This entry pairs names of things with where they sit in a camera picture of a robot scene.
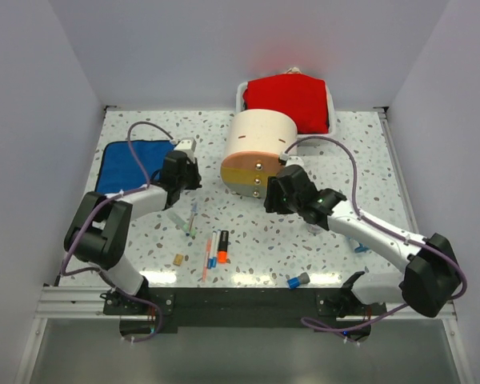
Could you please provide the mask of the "beige round drawer organizer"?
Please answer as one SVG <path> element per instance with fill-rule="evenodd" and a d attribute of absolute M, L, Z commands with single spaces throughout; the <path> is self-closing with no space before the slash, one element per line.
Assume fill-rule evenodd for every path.
<path fill-rule="evenodd" d="M 268 178 L 282 168 L 280 153 L 297 138 L 295 122 L 281 112 L 252 109 L 236 114 L 226 139 L 222 181 L 236 194 L 264 198 Z"/>

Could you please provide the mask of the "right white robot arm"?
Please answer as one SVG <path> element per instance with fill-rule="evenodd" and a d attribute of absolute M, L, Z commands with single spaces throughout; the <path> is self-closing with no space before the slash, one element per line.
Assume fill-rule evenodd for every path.
<path fill-rule="evenodd" d="M 336 190 L 318 190 L 299 165 L 269 177 L 264 207 L 268 213 L 297 214 L 308 224 L 351 238 L 398 270 L 381 277 L 361 273 L 345 283 L 340 303 L 349 314 L 376 302 L 402 300 L 434 318 L 465 281 L 447 238 L 402 230 L 361 211 Z"/>

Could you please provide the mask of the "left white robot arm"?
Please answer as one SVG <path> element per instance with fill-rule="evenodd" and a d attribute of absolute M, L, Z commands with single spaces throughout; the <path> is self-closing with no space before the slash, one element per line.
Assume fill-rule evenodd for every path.
<path fill-rule="evenodd" d="M 95 271 L 122 295 L 129 312 L 144 312 L 150 304 L 149 283 L 125 256 L 130 222 L 168 210 L 184 190 L 200 187 L 194 151 L 179 147 L 166 154 L 160 171 L 139 188 L 85 194 L 64 238 L 60 275 Z"/>

